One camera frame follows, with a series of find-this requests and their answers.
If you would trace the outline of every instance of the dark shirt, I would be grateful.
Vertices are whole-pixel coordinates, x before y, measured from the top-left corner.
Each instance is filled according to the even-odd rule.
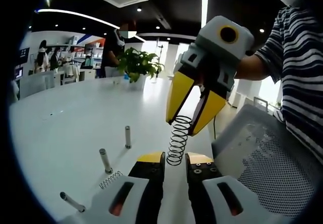
[[[101,69],[104,67],[116,67],[117,65],[109,59],[108,52],[112,51],[114,55],[117,57],[125,50],[125,46],[118,45],[118,39],[114,31],[109,33],[105,38],[105,43],[103,47],[102,53],[102,63]]]

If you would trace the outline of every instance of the cable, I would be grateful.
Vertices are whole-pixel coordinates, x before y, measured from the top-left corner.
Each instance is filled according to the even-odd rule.
[[[216,117],[214,117],[213,119],[213,132],[214,132],[214,139],[217,138],[216,136]]]

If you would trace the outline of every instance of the ceiling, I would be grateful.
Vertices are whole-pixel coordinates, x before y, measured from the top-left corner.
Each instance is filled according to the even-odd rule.
[[[208,0],[207,20],[223,15],[248,28],[255,36],[254,47],[257,47],[266,40],[274,18],[282,6],[279,0]],[[142,8],[141,12],[137,12],[138,7]],[[43,8],[82,13],[115,25],[119,25],[123,19],[135,19],[138,34],[170,33],[196,36],[201,25],[201,0],[149,0],[123,8],[117,8],[103,0],[50,0],[50,6],[44,3],[35,9]],[[164,28],[158,18],[167,22],[171,29]],[[103,36],[112,29],[99,22],[62,13],[35,13],[31,25],[33,31],[67,30],[97,36]],[[259,32],[260,28],[265,30],[264,34]]]

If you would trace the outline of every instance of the black hair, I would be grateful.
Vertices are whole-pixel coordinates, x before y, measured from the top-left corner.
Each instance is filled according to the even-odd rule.
[[[46,40],[41,41],[41,43],[40,43],[40,45],[39,45],[39,49],[41,49],[42,47],[43,47],[43,48],[45,48],[45,47],[46,47],[46,45],[47,45]]]
[[[46,49],[46,53],[47,55],[51,52],[51,47],[49,46],[47,49]]]
[[[46,40],[43,40],[39,45],[39,49],[45,48],[46,44],[47,44]],[[38,66],[41,66],[42,63],[44,62],[44,56],[45,56],[45,52],[39,52],[38,53],[37,59],[36,59],[36,62],[38,64]]]
[[[128,25],[128,31],[137,31],[136,30],[136,21],[135,20],[123,20],[120,26]]]
[[[45,56],[45,52],[39,52],[37,55],[37,64],[38,66],[41,66],[42,63],[44,62],[44,56]]]
[[[61,50],[61,48],[59,46],[55,47],[54,54],[56,54],[59,50]]]

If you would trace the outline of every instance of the green plant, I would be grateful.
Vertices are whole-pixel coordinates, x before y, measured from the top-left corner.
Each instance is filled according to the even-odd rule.
[[[154,74],[160,73],[164,67],[158,62],[156,54],[138,51],[133,47],[125,50],[117,58],[119,60],[118,69],[128,74],[130,83],[137,82],[140,74],[148,74],[153,77]]]

